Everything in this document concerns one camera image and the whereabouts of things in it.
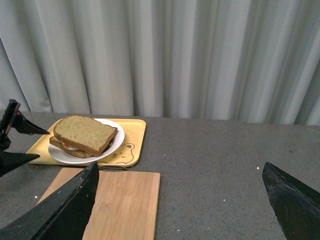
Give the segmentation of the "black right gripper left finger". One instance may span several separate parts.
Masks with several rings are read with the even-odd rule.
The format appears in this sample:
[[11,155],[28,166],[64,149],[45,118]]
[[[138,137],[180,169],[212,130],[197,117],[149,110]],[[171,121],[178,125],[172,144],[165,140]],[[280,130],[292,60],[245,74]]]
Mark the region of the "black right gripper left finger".
[[2,240],[81,240],[99,182],[97,163],[84,168],[30,211],[0,230]]

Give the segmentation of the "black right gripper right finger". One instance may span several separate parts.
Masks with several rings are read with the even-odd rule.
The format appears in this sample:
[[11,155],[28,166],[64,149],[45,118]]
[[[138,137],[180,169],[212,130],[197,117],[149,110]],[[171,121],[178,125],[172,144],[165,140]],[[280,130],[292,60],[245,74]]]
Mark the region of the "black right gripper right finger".
[[269,203],[288,240],[320,238],[320,193],[270,162],[262,171]]

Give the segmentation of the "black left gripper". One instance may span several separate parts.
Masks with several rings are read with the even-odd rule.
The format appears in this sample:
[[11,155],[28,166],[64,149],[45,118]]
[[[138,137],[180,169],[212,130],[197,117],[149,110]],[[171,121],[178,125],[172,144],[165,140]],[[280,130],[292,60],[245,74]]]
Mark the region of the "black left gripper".
[[11,141],[8,137],[11,127],[15,128],[21,134],[39,134],[48,135],[50,132],[33,124],[19,112],[20,103],[15,99],[10,99],[8,106],[0,121],[0,176],[17,169],[18,167],[29,163],[40,157],[33,153],[12,153],[4,150],[8,149]]

